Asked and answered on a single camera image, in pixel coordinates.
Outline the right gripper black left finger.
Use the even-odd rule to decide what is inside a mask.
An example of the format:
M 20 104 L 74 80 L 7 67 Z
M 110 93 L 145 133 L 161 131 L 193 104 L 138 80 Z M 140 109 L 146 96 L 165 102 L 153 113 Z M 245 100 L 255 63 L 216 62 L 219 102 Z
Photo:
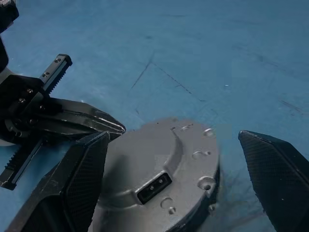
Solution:
M 100 195 L 109 132 L 88 135 L 38 183 L 8 232 L 86 232 Z

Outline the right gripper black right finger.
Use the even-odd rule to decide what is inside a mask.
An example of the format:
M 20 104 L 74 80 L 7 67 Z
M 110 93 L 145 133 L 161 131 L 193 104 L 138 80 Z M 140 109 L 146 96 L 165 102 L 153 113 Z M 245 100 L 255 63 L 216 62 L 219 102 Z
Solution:
M 289 142 L 239 132 L 254 192 L 278 232 L 309 230 L 309 162 Z

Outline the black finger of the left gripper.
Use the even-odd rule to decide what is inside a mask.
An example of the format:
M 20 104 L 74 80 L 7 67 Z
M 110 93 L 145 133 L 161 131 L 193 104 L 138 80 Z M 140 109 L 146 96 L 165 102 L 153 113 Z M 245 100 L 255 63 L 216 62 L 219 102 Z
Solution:
M 125 126 L 110 114 L 84 102 L 51 98 L 52 103 L 62 107 L 60 113 L 52 118 L 70 123 L 76 128 L 95 131 L 125 132 Z
M 97 132 L 116 138 L 116 119 L 105 112 L 62 112 L 54 116 L 33 115 L 30 126 L 51 140 L 78 140 Z

